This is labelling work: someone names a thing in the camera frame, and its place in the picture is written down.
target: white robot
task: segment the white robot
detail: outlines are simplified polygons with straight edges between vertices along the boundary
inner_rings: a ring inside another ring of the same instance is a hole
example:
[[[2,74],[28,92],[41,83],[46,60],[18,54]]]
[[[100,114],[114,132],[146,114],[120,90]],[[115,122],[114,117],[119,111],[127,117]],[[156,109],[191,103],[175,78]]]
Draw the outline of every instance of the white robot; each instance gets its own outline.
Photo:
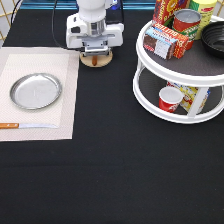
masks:
[[[112,47],[123,44],[124,25],[105,23],[106,9],[116,5],[117,0],[77,0],[77,3],[79,12],[67,19],[68,48],[83,48],[83,57],[106,57]]]

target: black table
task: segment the black table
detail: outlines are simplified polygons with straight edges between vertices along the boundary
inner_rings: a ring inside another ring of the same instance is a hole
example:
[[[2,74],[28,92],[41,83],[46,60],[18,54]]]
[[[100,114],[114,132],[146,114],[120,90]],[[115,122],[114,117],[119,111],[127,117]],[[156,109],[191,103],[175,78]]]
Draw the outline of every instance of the black table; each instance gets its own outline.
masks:
[[[56,13],[61,43],[72,13]],[[224,113],[175,124],[134,97],[136,39],[151,18],[125,11],[112,62],[80,64],[72,140],[0,143],[0,223],[223,224]],[[4,46],[55,47],[51,11],[19,10]]]

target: metal plate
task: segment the metal plate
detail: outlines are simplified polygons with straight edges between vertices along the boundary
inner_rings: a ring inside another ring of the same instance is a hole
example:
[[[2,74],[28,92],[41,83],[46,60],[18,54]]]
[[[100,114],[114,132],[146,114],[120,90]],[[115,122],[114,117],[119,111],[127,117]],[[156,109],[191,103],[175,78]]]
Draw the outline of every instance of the metal plate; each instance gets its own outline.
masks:
[[[10,97],[17,106],[33,110],[53,103],[61,91],[62,85],[56,77],[35,73],[16,81],[10,90]]]

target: can lid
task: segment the can lid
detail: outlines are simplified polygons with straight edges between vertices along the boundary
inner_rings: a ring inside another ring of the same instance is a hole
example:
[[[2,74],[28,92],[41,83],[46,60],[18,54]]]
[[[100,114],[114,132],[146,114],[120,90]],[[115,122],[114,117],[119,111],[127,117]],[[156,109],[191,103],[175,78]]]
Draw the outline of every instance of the can lid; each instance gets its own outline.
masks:
[[[201,14],[192,9],[181,9],[174,13],[175,17],[184,23],[196,23],[201,21]]]
[[[183,94],[179,89],[175,87],[166,86],[160,90],[159,97],[165,103],[176,104],[182,101]]]

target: packaging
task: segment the packaging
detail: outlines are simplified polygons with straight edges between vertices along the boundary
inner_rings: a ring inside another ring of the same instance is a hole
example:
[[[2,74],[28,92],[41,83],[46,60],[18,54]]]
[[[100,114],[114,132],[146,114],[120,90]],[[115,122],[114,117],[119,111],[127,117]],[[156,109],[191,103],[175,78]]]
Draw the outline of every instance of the packaging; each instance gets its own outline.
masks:
[[[183,100],[181,101],[180,103],[180,106],[182,106],[187,112],[189,111],[192,103],[194,102],[194,99],[195,99],[195,96],[198,92],[198,88],[196,87],[189,87],[189,86],[183,86],[183,85],[180,85],[180,84],[177,84],[177,83],[172,83],[172,82],[167,82],[167,86],[172,86],[172,87],[175,87],[177,89],[179,89],[182,93],[184,93],[184,98]],[[200,113],[203,109],[203,107],[205,106],[205,103],[210,95],[211,91],[208,90],[203,101],[202,101],[202,104],[201,106],[199,107],[198,109],[198,113]]]
[[[180,33],[175,32],[174,30],[169,29],[168,27],[165,27],[159,23],[155,23],[153,27],[162,30],[164,33],[169,35],[172,38],[175,38],[177,40],[176,47],[174,49],[173,56],[176,58],[181,58],[184,56],[186,46],[188,43],[189,38],[187,36],[184,36]]]
[[[143,46],[163,59],[170,59],[176,46],[177,40],[171,38],[162,30],[150,27],[146,31]]]
[[[189,0],[157,0],[153,21],[172,28],[174,12],[186,8]]]
[[[191,0],[189,8],[198,11],[202,15],[195,40],[201,39],[202,29],[209,24],[217,0]]]

